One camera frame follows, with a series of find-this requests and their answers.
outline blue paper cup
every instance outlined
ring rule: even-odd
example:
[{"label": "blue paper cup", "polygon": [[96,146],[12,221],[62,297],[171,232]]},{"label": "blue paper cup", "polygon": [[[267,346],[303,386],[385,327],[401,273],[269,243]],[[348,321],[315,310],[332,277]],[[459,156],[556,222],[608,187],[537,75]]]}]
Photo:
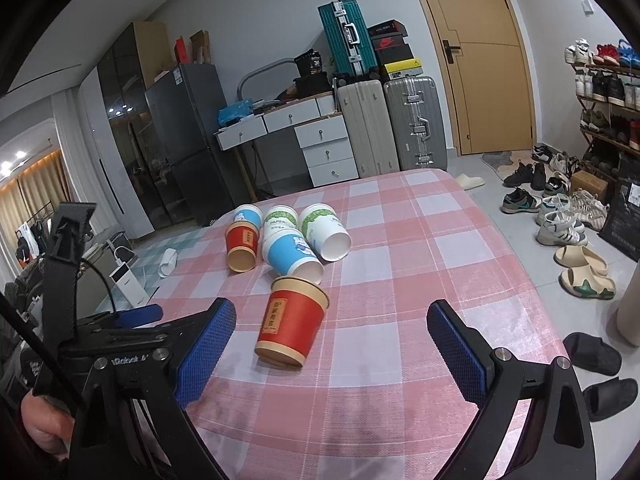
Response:
[{"label": "blue paper cup", "polygon": [[234,211],[234,218],[231,223],[233,222],[250,222],[259,231],[262,227],[262,211],[252,204],[241,205]]},{"label": "blue paper cup", "polygon": [[316,285],[324,269],[297,229],[282,229],[262,244],[262,257],[281,276],[297,276]]}]

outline paper cup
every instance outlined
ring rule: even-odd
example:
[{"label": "paper cup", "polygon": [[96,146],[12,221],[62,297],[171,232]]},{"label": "paper cup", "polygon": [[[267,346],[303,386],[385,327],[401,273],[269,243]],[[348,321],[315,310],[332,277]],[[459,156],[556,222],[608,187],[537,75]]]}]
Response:
[{"label": "paper cup", "polygon": [[258,238],[258,228],[251,222],[233,222],[226,229],[226,264],[229,269],[247,272],[255,267]]},{"label": "paper cup", "polygon": [[327,204],[307,207],[298,219],[298,228],[323,260],[337,262],[351,249],[351,237],[334,209]]},{"label": "paper cup", "polygon": [[259,231],[262,227],[262,211],[252,204],[241,205],[234,211],[232,222],[251,222]]},{"label": "paper cup", "polygon": [[324,269],[297,229],[281,229],[262,244],[262,257],[281,276],[322,281]]},{"label": "paper cup", "polygon": [[264,217],[262,238],[266,240],[277,231],[298,228],[298,213],[288,205],[277,205],[267,211]]},{"label": "paper cup", "polygon": [[276,278],[255,353],[278,367],[302,367],[328,308],[329,298],[317,285],[294,276]]}]

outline ceiling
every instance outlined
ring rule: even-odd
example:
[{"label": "ceiling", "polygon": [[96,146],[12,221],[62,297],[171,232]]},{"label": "ceiling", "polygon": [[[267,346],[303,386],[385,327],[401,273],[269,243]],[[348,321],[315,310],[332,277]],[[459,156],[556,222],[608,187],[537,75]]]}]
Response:
[{"label": "ceiling", "polygon": [[[165,1],[72,0],[33,47],[10,92],[0,99],[0,121],[80,84],[130,22],[146,19]],[[45,75],[54,71],[60,72]]]}]

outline desk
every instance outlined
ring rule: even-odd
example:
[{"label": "desk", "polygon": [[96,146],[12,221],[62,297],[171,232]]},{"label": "desk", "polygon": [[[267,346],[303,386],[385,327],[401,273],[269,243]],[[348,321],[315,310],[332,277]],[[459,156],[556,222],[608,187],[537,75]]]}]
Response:
[{"label": "desk", "polygon": [[342,114],[332,92],[245,118],[216,134],[222,150],[293,127],[314,187],[359,178]]}]

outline white suitcase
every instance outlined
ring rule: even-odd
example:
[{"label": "white suitcase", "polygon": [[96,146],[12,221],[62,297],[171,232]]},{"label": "white suitcase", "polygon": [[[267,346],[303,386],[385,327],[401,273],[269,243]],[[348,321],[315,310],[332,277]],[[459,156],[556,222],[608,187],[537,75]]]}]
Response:
[{"label": "white suitcase", "polygon": [[380,81],[365,81],[338,88],[337,100],[360,177],[400,171]]}]

